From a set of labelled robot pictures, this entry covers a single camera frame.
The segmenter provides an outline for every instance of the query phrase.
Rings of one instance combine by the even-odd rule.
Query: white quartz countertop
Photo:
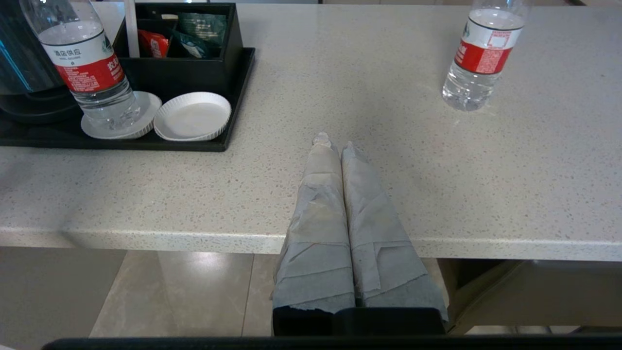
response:
[[[229,150],[0,148],[0,245],[278,253],[324,130],[423,257],[622,261],[622,8],[535,8],[471,113],[440,96],[467,7],[238,12],[257,54]]]

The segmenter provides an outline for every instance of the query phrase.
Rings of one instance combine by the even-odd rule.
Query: gray paper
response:
[[[355,306],[341,163],[325,133],[313,140],[274,280],[273,308]]]
[[[428,276],[374,168],[352,143],[341,154],[356,297],[367,307],[432,307],[442,294]]]

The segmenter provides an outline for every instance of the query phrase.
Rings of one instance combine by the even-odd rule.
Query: white coaster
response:
[[[92,138],[102,140],[132,140],[150,132],[153,129],[156,112],[162,106],[162,100],[152,93],[143,91],[134,91],[134,96],[141,107],[140,117],[134,124],[121,130],[109,130],[94,126],[86,116],[83,116],[80,123],[82,131]]]
[[[226,98],[211,92],[177,96],[155,114],[154,130],[169,141],[206,141],[220,135],[231,116]]]

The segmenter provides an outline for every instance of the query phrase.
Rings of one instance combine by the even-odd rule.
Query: white bottle label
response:
[[[469,18],[456,53],[456,64],[473,73],[499,73],[521,30],[490,29]]]
[[[124,77],[119,60],[103,31],[75,44],[42,45],[71,91],[106,90]]]

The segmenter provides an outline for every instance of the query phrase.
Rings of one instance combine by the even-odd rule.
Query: plastic water bottle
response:
[[[474,0],[443,99],[457,110],[486,103],[531,10],[532,0]]]
[[[91,123],[110,130],[132,125],[140,107],[91,2],[20,0],[20,5]]]

